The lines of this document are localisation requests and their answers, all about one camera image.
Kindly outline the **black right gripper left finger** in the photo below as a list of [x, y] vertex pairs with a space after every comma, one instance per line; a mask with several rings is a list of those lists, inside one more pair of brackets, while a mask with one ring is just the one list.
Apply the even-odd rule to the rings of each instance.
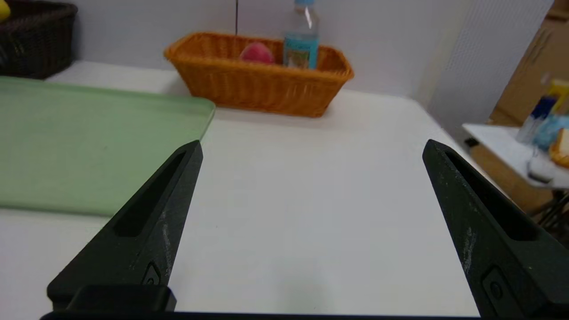
[[169, 312], [168, 287], [199, 176], [198, 140], [184, 144], [47, 286], [55, 312]]

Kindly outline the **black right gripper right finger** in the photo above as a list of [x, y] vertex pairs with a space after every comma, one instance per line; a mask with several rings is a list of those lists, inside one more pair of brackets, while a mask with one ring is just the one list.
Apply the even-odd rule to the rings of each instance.
[[482, 317], [567, 317], [568, 250], [455, 150], [422, 159]]

